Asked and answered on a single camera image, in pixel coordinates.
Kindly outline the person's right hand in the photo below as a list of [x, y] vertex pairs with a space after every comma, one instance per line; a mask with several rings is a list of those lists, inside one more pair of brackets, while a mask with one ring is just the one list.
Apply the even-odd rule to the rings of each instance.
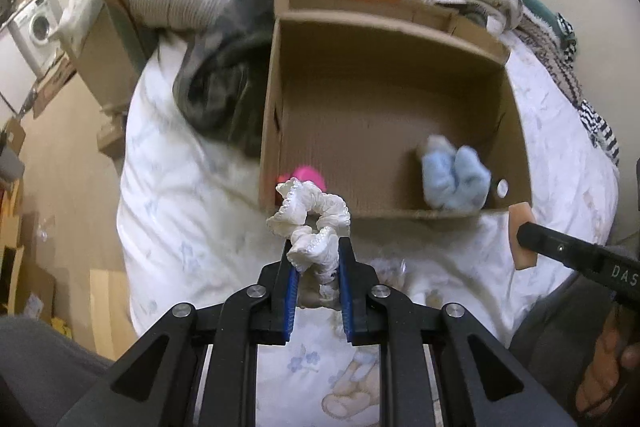
[[639, 343], [629, 342], [628, 329], [632, 323], [632, 312], [620, 305], [613, 306], [576, 391], [575, 407], [579, 414], [597, 417], [606, 413], [620, 392], [622, 376], [639, 366]]

